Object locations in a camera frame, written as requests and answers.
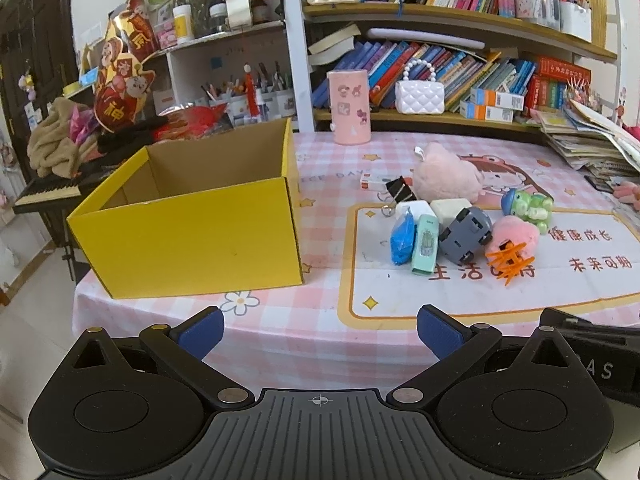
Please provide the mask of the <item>orange hair clip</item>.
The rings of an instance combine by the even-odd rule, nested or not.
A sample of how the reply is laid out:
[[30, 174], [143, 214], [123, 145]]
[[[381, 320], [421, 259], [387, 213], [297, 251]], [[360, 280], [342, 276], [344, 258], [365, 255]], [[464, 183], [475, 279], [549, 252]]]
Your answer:
[[488, 266], [496, 272], [496, 278], [503, 280], [508, 286], [511, 281], [535, 261], [533, 255], [526, 255], [526, 243], [513, 244], [510, 240], [494, 252], [488, 252], [486, 258]]

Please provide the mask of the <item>grey toy car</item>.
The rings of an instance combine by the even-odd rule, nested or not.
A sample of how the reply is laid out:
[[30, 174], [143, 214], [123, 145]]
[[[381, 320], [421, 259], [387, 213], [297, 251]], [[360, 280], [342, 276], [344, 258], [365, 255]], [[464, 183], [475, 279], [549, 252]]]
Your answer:
[[492, 223], [483, 209], [461, 209], [438, 238], [439, 253], [455, 264], [472, 262], [492, 240]]

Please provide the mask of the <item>blue plastic packet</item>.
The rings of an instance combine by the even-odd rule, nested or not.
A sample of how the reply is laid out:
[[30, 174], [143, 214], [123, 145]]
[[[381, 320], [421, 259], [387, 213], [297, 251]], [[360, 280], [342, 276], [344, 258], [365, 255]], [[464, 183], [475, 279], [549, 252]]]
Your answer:
[[410, 209], [404, 210], [396, 219], [390, 233], [390, 256], [395, 266], [402, 266], [412, 258], [416, 220]]

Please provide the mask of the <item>pink round plush toy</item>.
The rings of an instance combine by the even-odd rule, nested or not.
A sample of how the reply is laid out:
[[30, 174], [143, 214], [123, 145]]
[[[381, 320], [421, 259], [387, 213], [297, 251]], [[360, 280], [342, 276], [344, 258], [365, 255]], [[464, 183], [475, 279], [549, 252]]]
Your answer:
[[533, 223], [525, 222], [515, 216], [504, 216], [499, 218], [492, 225], [492, 239], [485, 246], [485, 255], [488, 256], [492, 252], [498, 252], [500, 247], [506, 242], [511, 242], [515, 246], [524, 243], [525, 247], [521, 250], [524, 258], [530, 258], [535, 255], [540, 233]]

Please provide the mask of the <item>white squishy block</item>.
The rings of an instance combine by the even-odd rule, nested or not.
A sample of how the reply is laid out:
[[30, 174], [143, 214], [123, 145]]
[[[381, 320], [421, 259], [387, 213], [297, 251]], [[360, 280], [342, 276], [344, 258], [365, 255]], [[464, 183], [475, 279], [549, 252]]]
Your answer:
[[444, 198], [443, 200], [432, 200], [430, 206], [438, 220], [439, 232], [442, 232], [457, 218], [462, 209], [469, 208], [472, 204], [465, 198]]

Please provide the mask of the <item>green frog toy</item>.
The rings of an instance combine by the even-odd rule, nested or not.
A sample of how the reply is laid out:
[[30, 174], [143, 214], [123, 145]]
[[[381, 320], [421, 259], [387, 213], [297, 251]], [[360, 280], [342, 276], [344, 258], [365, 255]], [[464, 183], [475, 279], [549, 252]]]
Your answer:
[[541, 235], [549, 231], [554, 201], [544, 194], [529, 193], [510, 188], [502, 196], [500, 207], [505, 216], [515, 216], [531, 223]]

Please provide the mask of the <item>black binder clip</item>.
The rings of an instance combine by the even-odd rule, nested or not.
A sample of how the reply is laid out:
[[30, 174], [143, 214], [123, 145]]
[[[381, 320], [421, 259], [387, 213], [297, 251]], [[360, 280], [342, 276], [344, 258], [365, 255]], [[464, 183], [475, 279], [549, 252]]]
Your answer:
[[398, 177], [387, 182], [385, 187], [387, 193], [390, 194], [390, 202], [394, 205], [403, 202], [415, 202], [418, 199], [404, 177]]

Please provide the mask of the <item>pink plush pig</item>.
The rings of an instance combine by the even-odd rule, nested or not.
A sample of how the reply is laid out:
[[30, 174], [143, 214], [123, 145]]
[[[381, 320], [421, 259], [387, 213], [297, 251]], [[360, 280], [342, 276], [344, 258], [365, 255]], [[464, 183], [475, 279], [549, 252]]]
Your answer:
[[464, 198], [474, 204], [483, 192], [484, 178], [472, 162], [461, 159], [437, 142], [416, 146], [419, 159], [413, 170], [413, 192], [420, 200]]

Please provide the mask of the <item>white cartoon desk mat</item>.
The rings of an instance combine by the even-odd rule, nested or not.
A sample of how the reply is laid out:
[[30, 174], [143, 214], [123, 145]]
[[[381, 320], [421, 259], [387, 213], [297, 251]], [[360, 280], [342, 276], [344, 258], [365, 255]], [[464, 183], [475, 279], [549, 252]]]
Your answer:
[[535, 261], [508, 286], [484, 256], [465, 264], [439, 259], [431, 274], [395, 266], [393, 225], [380, 205], [348, 211], [336, 310], [350, 327], [408, 330], [424, 304], [469, 323], [533, 322], [545, 308], [602, 324], [639, 322], [639, 237], [612, 211], [555, 211]]

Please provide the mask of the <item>yellow cardboard box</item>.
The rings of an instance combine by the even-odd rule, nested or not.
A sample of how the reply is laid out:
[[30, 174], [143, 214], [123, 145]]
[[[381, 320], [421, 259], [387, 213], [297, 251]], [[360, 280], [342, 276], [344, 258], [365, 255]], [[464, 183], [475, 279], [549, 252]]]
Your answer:
[[303, 283], [292, 125], [142, 148], [67, 222], [114, 299]]

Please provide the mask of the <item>stack of magazines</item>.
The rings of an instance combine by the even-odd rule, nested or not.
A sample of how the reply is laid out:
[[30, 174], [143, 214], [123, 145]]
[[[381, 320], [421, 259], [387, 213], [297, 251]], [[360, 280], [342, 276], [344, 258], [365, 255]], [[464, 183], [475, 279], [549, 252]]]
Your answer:
[[573, 169], [612, 185], [639, 183], [639, 140], [592, 108], [568, 100], [560, 110], [533, 110], [532, 121]]

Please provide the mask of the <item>pink cylindrical holder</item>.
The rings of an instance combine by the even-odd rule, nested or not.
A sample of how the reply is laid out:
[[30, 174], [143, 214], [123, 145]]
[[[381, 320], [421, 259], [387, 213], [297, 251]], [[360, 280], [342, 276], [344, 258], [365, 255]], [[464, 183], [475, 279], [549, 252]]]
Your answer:
[[341, 145], [371, 140], [369, 77], [365, 70], [332, 70], [328, 73], [331, 130]]

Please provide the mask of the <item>white quilted mini handbag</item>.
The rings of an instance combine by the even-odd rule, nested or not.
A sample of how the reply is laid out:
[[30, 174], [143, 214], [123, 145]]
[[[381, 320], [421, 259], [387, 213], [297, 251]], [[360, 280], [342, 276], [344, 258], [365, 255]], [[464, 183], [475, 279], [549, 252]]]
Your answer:
[[[411, 79], [414, 66], [425, 68], [427, 78]], [[395, 84], [395, 108], [404, 115], [441, 115], [445, 110], [444, 85], [436, 80], [434, 67], [424, 60], [411, 60]]]

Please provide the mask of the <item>white cubby shelf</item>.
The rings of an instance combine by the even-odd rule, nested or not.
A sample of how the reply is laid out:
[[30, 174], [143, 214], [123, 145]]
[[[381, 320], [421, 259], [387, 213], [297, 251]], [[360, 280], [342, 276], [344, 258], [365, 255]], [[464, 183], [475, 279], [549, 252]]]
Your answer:
[[245, 77], [258, 90], [263, 120], [297, 117], [285, 24], [272, 21], [231, 32], [215, 32], [156, 52], [145, 67], [154, 70], [149, 114], [178, 106], [222, 103], [232, 122], [250, 120]]

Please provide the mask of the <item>wooden bookshelf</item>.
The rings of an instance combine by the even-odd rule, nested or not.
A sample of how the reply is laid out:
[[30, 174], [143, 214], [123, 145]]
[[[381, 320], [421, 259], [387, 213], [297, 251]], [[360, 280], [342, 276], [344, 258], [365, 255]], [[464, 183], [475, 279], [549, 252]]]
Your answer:
[[572, 62], [601, 62], [612, 68], [615, 75], [614, 88], [622, 88], [620, 62], [623, 61], [623, 47], [620, 44], [613, 50], [608, 50], [564, 32], [515, 18], [414, 3], [330, 3], [324, 6], [307, 6], [306, 0], [282, 0], [282, 6], [297, 123], [299, 130], [303, 132], [311, 132], [316, 128], [308, 44], [350, 25], [357, 27], [358, 39], [366, 38], [372, 28], [384, 28], [396, 30], [399, 39], [406, 39], [420, 32], [444, 46], [469, 51], [506, 51], [522, 47], [530, 52], [538, 50]]

